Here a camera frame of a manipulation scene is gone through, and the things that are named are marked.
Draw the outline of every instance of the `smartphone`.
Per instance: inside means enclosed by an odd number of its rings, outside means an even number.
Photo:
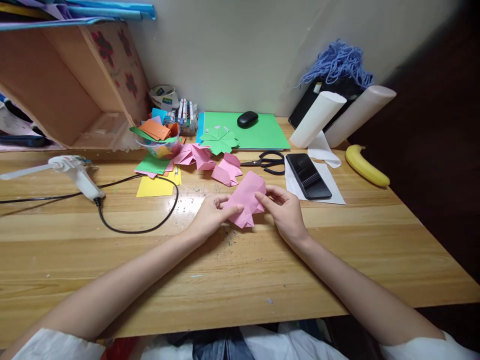
[[[332,193],[307,154],[288,154],[286,160],[293,170],[301,192],[308,200],[323,200],[332,197]]]

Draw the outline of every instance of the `wooden desk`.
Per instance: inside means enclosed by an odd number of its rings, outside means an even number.
[[[279,119],[289,138],[292,128]],[[348,204],[302,202],[310,234],[347,263],[413,307],[480,301],[480,287],[390,190],[383,190],[344,164],[330,169]],[[0,173],[44,164],[55,153],[0,154]],[[81,151],[99,169],[98,184],[132,175],[145,156]],[[237,152],[253,160],[257,152]],[[283,176],[253,169],[268,184],[285,186]],[[157,224],[173,197],[136,198],[139,179],[105,190],[107,221],[135,230]],[[105,228],[96,206],[83,196],[41,205],[0,205],[0,347],[71,292],[100,274],[156,246],[184,229],[205,196],[232,193],[182,167],[180,198],[172,217],[155,232],[122,235]],[[44,171],[1,182],[0,199],[76,192],[66,176]],[[223,226],[125,312],[106,334],[134,336],[328,317],[346,310],[280,238],[269,214],[255,227]]]

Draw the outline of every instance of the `green paper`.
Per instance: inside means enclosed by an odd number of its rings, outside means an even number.
[[[150,141],[154,141],[156,142],[157,140],[155,140],[153,137],[151,137],[150,135],[148,135],[146,132],[140,130],[138,127],[136,126],[132,126],[130,129],[129,129],[132,133],[134,134],[137,134],[139,137],[142,137],[144,139],[147,139],[147,140],[150,140]]]
[[[175,140],[177,140],[176,137],[169,137],[168,139],[165,139],[165,140],[159,140],[159,141],[154,140],[154,141],[155,141],[156,143],[173,143]]]
[[[169,137],[168,139],[165,139],[165,140],[155,140],[153,137],[151,137],[150,135],[148,135],[146,132],[140,130],[138,127],[135,127],[135,126],[132,126],[130,129],[129,129],[132,133],[134,134],[137,134],[138,136],[144,138],[144,139],[147,139],[147,140],[150,140],[150,141],[153,141],[154,143],[159,143],[159,144],[162,144],[162,143],[173,143],[177,138],[176,137]]]
[[[165,169],[169,165],[170,160],[159,160],[151,153],[148,153],[147,156],[138,164],[135,170],[145,171],[155,174],[163,174]]]
[[[235,139],[235,134],[232,131],[229,132],[224,127],[212,127],[200,139],[203,141],[201,144],[209,146],[210,151],[215,155],[230,153],[232,148],[239,144],[239,141]]]
[[[258,122],[246,129],[237,125],[240,115],[240,112],[206,112],[204,128],[210,132],[218,125],[220,128],[226,127],[235,134],[239,142],[238,149],[290,149],[290,144],[274,115],[258,114]]]

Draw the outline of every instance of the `person's left hand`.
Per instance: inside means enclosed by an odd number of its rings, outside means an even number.
[[[223,210],[229,198],[229,194],[207,196],[186,231],[195,237],[200,237],[202,242],[205,241],[229,217],[243,211],[243,205],[233,206],[227,210]]]

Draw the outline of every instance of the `white cylinder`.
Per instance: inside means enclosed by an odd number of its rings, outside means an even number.
[[[335,92],[322,91],[290,137],[292,144],[305,149],[346,102]]]
[[[331,148],[339,146],[396,96],[397,93],[388,87],[368,87],[325,131],[328,145]]]

